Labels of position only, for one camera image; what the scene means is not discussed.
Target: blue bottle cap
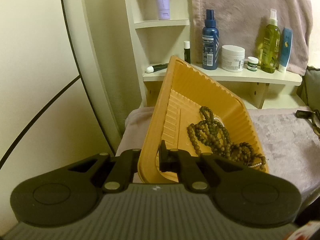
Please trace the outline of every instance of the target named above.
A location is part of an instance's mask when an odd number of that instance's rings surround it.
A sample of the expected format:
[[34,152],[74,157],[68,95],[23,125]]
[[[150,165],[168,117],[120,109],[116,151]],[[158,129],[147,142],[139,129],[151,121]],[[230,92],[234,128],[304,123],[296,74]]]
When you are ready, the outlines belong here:
[[214,11],[207,9],[206,14],[207,14],[207,18],[204,20],[204,25],[209,28],[215,28],[216,20],[214,19]]

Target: silver screw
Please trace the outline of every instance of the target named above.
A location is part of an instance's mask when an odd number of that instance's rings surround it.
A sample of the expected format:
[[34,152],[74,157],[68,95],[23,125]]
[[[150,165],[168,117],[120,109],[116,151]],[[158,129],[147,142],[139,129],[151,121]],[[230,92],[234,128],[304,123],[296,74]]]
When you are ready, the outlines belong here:
[[120,184],[116,181],[109,181],[104,185],[104,187],[109,190],[116,190],[120,188]]
[[208,184],[206,184],[203,181],[196,181],[196,182],[192,183],[192,187],[193,187],[193,189],[196,189],[196,190],[204,190],[208,187]]

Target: black gap line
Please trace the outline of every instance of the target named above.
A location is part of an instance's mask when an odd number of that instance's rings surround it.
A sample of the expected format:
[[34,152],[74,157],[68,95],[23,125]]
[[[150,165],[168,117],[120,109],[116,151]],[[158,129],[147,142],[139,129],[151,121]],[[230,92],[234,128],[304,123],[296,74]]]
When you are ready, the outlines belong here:
[[71,87],[78,79],[80,75],[72,80],[68,85],[66,85],[58,94],[56,94],[39,112],[35,115],[34,118],[27,124],[27,126],[22,130],[22,132],[17,136],[17,138],[10,145],[9,149],[5,152],[3,157],[0,160],[0,169],[4,165],[5,161],[9,158],[10,154],[23,138],[23,136],[28,132],[28,130],[33,126],[33,124],[40,118],[40,116],[69,88]]
[[103,133],[103,136],[105,137],[107,143],[109,144],[109,147],[110,147],[112,153],[113,153],[114,155],[116,155],[116,151],[115,151],[115,149],[113,148],[113,146],[111,145],[111,143],[110,143],[110,141],[109,141],[109,139],[108,139],[108,136],[106,135],[106,132],[105,132],[105,130],[103,129],[103,126],[102,126],[102,124],[101,124],[101,122],[100,122],[100,120],[99,120],[99,118],[98,118],[98,116],[97,116],[97,113],[96,113],[96,111],[95,111],[95,109],[94,109],[94,107],[93,107],[93,104],[92,104],[92,102],[91,102],[91,99],[90,99],[90,97],[89,97],[87,88],[86,88],[86,86],[85,86],[85,84],[84,84],[84,80],[83,80],[83,77],[82,77],[82,74],[81,74],[81,71],[80,71],[80,68],[79,68],[79,64],[78,64],[77,58],[76,58],[76,53],[75,53],[75,50],[74,50],[74,48],[73,48],[73,44],[72,44],[72,40],[71,40],[71,36],[70,36],[70,31],[69,31],[69,27],[68,27],[68,22],[67,22],[66,10],[65,10],[65,8],[64,8],[63,0],[61,0],[61,6],[62,6],[64,22],[65,22],[66,29],[67,29],[67,33],[68,33],[68,38],[69,38],[69,42],[70,42],[72,54],[73,54],[73,57],[74,57],[75,62],[76,62],[76,66],[77,66],[77,69],[78,69],[78,72],[79,72],[79,75],[80,75],[80,79],[81,79],[82,85],[83,85],[83,87],[84,87],[84,91],[85,91],[85,93],[86,93],[86,95],[87,95],[87,98],[88,98],[88,100],[89,100],[89,103],[90,103],[90,106],[91,106],[92,111],[93,111],[93,113],[94,113],[94,116],[96,117],[96,119],[97,119],[97,121],[98,121],[99,127],[100,127],[100,129],[101,129],[101,131],[102,131],[102,133]]

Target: white jar lid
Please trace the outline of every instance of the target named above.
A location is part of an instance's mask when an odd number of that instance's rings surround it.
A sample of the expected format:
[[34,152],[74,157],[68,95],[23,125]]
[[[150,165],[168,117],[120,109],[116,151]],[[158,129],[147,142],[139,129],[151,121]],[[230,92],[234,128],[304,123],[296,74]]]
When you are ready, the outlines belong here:
[[234,45],[223,45],[222,53],[230,56],[244,56],[245,49]]
[[248,62],[250,62],[252,64],[258,64],[259,59],[257,59],[256,57],[248,57]]

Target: barcode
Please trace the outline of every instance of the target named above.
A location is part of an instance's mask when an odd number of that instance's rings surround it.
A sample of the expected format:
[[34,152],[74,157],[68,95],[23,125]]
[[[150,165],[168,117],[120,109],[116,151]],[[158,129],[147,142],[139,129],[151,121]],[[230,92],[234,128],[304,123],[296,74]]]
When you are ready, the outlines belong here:
[[207,54],[207,66],[213,66],[213,54]]

